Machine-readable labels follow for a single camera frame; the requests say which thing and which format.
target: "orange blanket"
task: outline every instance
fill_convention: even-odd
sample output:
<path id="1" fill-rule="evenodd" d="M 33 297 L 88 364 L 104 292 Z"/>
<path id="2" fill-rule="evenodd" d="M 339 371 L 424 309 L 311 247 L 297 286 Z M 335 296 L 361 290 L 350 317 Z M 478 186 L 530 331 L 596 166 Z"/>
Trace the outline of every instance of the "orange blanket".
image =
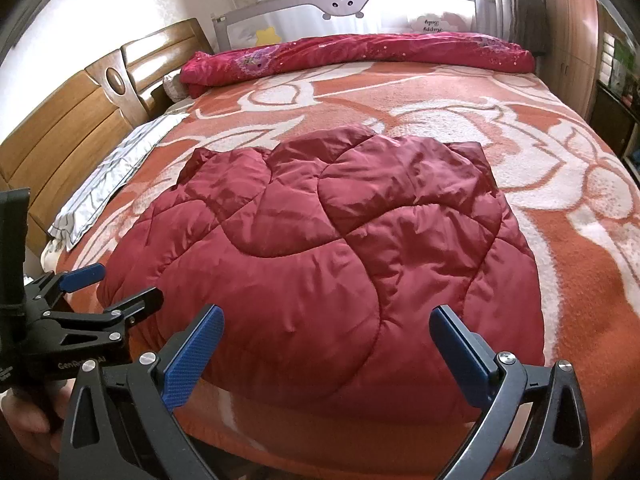
<path id="1" fill-rule="evenodd" d="M 595 478 L 604 478 L 640 426 L 640 196 L 603 142 L 531 74 L 362 62 L 213 89 L 153 150 L 80 244 L 63 254 L 58 270 L 106 261 L 149 203 L 175 183 L 196 147 L 272 148 L 346 123 L 391 137 L 482 144 L 536 256 L 547 363 L 574 364 Z M 76 310 L 100 310 L 93 289 L 70 300 Z M 140 353 L 149 342 L 136 334 L 132 348 Z M 188 433 L 210 444 L 324 478 L 430 478 L 468 430 L 331 420 L 257 404 L 203 381 L 177 416 Z"/>

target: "wall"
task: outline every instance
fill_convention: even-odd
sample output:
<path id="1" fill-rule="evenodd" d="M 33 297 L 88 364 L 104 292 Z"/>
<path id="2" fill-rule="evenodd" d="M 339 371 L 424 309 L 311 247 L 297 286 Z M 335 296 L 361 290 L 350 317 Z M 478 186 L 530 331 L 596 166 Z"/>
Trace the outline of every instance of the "wall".
<path id="1" fill-rule="evenodd" d="M 69 76 L 127 41 L 196 17 L 215 45 L 212 14 L 232 0 L 51 0 L 0 66 L 0 142 Z"/>

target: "metal screw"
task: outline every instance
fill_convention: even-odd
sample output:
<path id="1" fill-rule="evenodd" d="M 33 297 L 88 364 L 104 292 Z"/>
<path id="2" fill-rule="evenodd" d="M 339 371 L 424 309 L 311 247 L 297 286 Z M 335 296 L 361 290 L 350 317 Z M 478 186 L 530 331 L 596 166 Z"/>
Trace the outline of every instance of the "metal screw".
<path id="1" fill-rule="evenodd" d="M 90 372 L 94 368 L 95 368 L 95 361 L 93 359 L 89 359 L 88 361 L 85 361 L 84 363 L 82 363 L 83 372 Z"/>
<path id="2" fill-rule="evenodd" d="M 511 352 L 500 352 L 498 354 L 498 359 L 500 359 L 500 362 L 505 365 L 512 365 L 516 362 L 516 356 Z"/>
<path id="3" fill-rule="evenodd" d="M 558 368 L 560 368 L 564 372 L 570 372 L 571 370 L 574 369 L 574 366 L 569 361 L 565 361 L 564 359 L 560 359 L 558 361 Z"/>
<path id="4" fill-rule="evenodd" d="M 153 352 L 145 352 L 140 356 L 139 361 L 141 365 L 149 365 L 156 361 L 156 354 Z"/>

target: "oval headboard decoration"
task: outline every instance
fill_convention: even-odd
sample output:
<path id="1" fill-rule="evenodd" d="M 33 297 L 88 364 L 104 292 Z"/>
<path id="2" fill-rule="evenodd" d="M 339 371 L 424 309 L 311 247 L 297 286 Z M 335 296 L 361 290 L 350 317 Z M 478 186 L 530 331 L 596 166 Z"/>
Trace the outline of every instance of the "oval headboard decoration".
<path id="1" fill-rule="evenodd" d="M 113 91 L 118 95 L 124 95 L 126 88 L 124 86 L 122 76 L 118 73 L 118 71 L 110 66 L 107 69 L 106 77 L 111 89 L 113 89 Z"/>

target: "bed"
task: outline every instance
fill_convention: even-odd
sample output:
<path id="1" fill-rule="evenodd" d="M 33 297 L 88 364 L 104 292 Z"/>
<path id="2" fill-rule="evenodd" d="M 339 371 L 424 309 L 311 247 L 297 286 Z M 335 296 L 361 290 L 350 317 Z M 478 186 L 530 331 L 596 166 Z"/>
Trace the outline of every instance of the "bed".
<path id="1" fill-rule="evenodd" d="M 320 19 L 335 9 L 328 1 L 326 8 L 321 4 Z M 345 1 L 357 2 L 351 10 L 360 12 L 367 0 Z M 291 3 L 263 2 L 214 22 L 229 28 L 236 18 L 260 16 L 264 5 L 272 12 Z M 228 32 L 218 34 L 226 45 L 221 38 Z M 160 76 L 207 47 L 194 21 L 129 43 L 70 78 L 3 143 L 0 186 L 32 188 L 32 251 L 43 250 L 52 218 L 117 141 L 161 113 L 166 101 L 161 104 L 157 87 L 150 90 Z M 177 50 L 180 56 L 172 54 Z M 155 68 L 144 68 L 145 60 L 155 60 Z M 79 244 L 63 251 L 57 270 L 107 261 L 150 202 L 175 183 L 195 148 L 273 148 L 345 122 L 391 137 L 481 143 L 536 256 L 545 358 L 574 364 L 590 420 L 594 478 L 606 478 L 640 426 L 640 196 L 620 161 L 533 74 L 366 61 L 211 89 L 153 149 Z M 77 310 L 101 309 L 93 289 L 68 299 Z M 162 343 L 134 333 L 132 352 Z M 212 446 L 318 478 L 432 478 L 468 431 L 462 424 L 313 415 L 206 381 L 176 414 L 189 434 Z M 503 463 L 524 420 L 526 413 L 506 442 Z"/>

